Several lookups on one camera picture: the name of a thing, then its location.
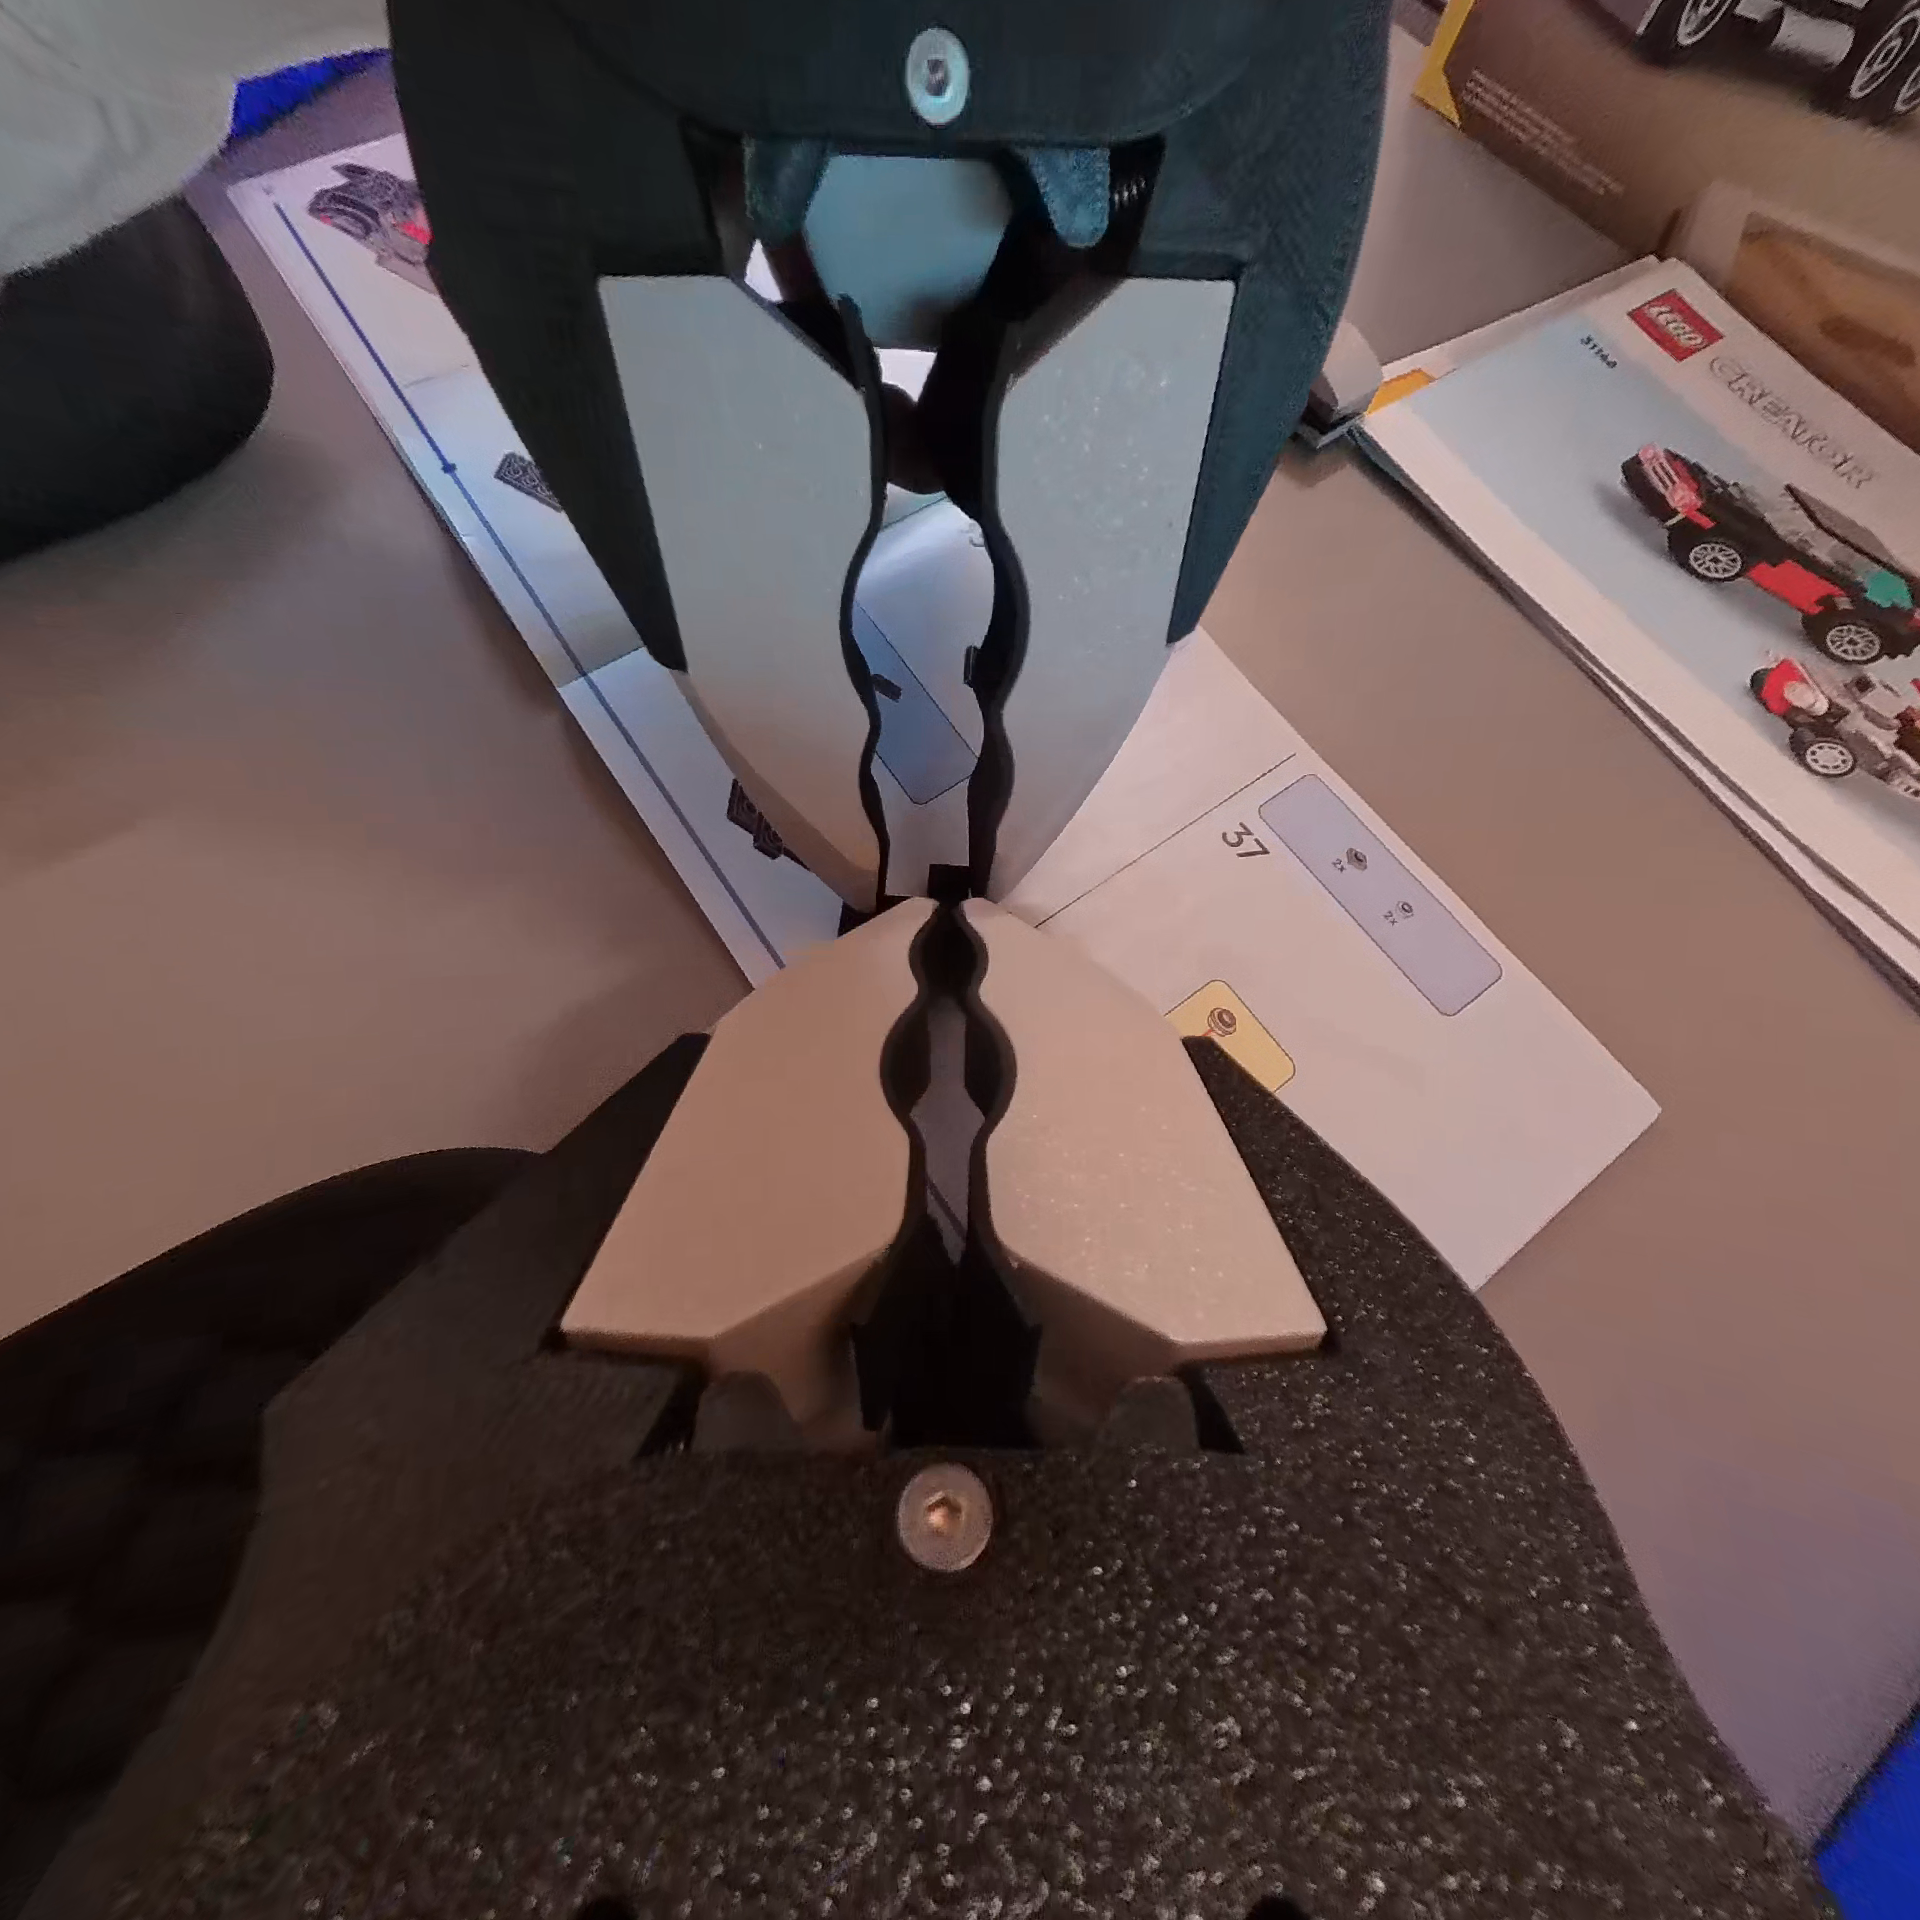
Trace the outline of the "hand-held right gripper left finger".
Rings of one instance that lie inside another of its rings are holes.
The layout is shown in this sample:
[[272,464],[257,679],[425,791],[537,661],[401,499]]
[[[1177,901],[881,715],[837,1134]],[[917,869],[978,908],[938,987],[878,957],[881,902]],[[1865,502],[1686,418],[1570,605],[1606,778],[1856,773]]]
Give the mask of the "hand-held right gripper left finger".
[[560,1316],[569,1348],[766,1375],[797,1422],[862,1422],[856,1325],[925,1214],[938,914],[904,901],[718,1021]]

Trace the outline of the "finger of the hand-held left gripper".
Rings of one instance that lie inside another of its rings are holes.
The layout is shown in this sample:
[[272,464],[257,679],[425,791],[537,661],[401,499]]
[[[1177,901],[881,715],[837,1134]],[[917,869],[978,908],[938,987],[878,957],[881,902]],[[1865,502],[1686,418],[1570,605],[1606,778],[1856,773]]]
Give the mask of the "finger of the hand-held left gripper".
[[843,906],[889,864],[878,696],[852,643],[881,531],[881,367],[848,296],[770,303],[740,278],[601,278],[680,663],[732,774]]
[[1162,679],[1232,303],[1227,278],[1120,278],[1009,342],[980,499],[1005,612],[978,694],[978,895],[1034,870]]

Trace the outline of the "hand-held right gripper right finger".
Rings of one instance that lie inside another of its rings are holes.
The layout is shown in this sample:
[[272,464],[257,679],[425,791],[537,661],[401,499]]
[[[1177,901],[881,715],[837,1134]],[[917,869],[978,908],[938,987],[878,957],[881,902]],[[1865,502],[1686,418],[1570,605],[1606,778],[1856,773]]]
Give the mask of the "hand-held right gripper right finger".
[[1038,1348],[1043,1426],[1145,1379],[1329,1336],[1177,1029],[1072,943],[969,901],[969,1228]]

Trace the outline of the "lego truck model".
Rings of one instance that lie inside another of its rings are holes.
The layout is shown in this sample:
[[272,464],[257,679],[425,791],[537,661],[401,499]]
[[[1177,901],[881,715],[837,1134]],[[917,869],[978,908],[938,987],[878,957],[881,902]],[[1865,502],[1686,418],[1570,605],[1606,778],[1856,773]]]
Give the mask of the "lego truck model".
[[1382,384],[1382,366],[1368,336],[1350,319],[1334,325],[1329,357],[1312,380],[1296,438],[1324,451],[1349,437],[1368,415]]

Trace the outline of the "open lego instruction booklet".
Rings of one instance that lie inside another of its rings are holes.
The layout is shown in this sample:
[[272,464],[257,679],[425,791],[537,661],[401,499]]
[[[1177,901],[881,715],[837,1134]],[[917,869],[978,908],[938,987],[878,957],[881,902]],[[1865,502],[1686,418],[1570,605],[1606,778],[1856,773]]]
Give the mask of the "open lego instruction booklet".
[[[724,766],[425,274],[403,135],[229,192],[739,972],[841,902]],[[1276,1091],[1481,1287],[1660,1106],[1208,630],[1011,895]]]

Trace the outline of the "closed lego instruction booklet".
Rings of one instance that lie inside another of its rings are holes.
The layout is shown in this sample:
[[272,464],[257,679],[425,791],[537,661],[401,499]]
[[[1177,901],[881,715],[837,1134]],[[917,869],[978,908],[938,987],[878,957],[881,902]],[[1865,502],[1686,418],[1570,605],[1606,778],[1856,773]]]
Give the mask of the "closed lego instruction booklet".
[[1398,362],[1357,443],[1915,997],[1908,446],[1652,256]]

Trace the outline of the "lego set cardboard box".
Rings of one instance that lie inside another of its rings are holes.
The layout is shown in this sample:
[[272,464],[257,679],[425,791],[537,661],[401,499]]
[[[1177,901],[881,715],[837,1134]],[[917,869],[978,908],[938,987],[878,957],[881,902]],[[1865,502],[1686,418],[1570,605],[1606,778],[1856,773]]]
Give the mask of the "lego set cardboard box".
[[1416,90],[1917,446],[1915,2],[1461,2]]

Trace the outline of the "black quilted case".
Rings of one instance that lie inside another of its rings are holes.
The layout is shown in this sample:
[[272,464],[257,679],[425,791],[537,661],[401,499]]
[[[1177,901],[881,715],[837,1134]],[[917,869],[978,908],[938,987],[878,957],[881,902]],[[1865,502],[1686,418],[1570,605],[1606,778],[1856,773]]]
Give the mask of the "black quilted case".
[[5,278],[2,563],[145,511],[272,403],[265,326],[186,199]]

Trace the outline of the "black padded wrist rest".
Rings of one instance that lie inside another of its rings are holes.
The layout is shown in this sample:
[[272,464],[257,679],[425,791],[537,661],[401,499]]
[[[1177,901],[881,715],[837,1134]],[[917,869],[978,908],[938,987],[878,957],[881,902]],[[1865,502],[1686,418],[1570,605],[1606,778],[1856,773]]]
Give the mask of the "black padded wrist rest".
[[531,1162],[388,1158],[291,1190],[2,1343],[2,1914],[202,1664],[276,1394]]

